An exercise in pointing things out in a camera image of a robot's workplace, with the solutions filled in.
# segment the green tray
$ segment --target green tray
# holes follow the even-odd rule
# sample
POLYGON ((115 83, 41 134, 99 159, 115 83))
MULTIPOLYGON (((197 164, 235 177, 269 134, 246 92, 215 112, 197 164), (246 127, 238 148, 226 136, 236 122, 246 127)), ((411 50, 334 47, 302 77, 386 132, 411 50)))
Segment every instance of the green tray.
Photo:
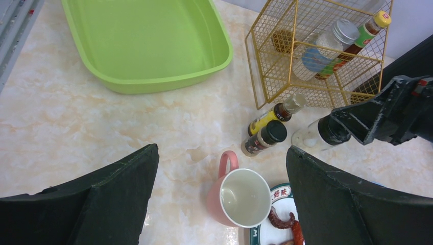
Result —
POLYGON ((233 57, 212 0, 62 0, 85 66, 111 90, 190 86, 233 57))

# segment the gold wire rack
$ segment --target gold wire rack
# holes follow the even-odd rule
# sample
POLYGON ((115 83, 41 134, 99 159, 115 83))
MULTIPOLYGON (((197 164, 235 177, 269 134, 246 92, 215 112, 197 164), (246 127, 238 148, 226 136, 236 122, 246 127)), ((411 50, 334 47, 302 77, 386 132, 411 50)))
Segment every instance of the gold wire rack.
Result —
MULTIPOLYGON (((391 15, 393 0, 382 10, 391 15)), ((331 0, 268 0, 245 38, 257 109, 266 103, 281 103, 293 93, 302 93, 308 106, 337 108, 355 104, 375 95, 380 87, 388 36, 385 28, 358 55, 317 46, 312 40, 331 25, 347 19, 357 27, 372 17, 367 13, 331 0), (309 48, 316 47, 326 57, 343 57, 347 63, 326 79, 296 70, 309 48), (371 85, 366 80, 380 73, 371 85)))

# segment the pink mug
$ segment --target pink mug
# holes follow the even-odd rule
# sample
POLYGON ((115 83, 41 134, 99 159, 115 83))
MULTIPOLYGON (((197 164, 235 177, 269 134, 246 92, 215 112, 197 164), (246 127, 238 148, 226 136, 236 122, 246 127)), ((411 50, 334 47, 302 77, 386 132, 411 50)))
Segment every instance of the pink mug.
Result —
POLYGON ((226 151, 221 156, 218 180, 207 195, 207 209, 223 225, 252 228, 268 217, 271 191, 262 176, 239 168, 236 153, 226 151), (226 174, 228 159, 230 171, 226 174))

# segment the white wall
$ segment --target white wall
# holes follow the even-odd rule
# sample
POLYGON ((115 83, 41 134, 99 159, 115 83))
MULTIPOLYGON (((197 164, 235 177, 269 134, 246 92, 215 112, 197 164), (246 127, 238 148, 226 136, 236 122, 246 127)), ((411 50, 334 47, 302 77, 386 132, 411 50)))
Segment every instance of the white wall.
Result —
MULTIPOLYGON (((257 12, 266 0, 224 0, 257 12)), ((398 58, 433 34, 433 0, 394 0, 386 55, 398 58)))

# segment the beige marble surface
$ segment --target beige marble surface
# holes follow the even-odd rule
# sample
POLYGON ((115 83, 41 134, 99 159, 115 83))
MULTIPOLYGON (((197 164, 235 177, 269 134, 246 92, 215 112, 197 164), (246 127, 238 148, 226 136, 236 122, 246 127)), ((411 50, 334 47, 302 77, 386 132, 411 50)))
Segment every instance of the beige marble surface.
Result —
MULTIPOLYGON (((84 67, 60 1, 46 0, 0 95, 0 197, 37 193, 157 143, 159 169, 140 244, 238 244, 242 231, 216 223, 204 206, 219 157, 235 151, 241 167, 272 186, 288 180, 290 140, 255 158, 242 155, 246 127, 260 115, 244 46, 257 13, 215 4, 234 48, 225 70, 192 87, 121 95, 84 67)), ((296 114, 287 123, 289 136, 328 112, 296 114)), ((361 178, 433 197, 433 151, 423 139, 397 147, 351 140, 314 155, 361 178)))

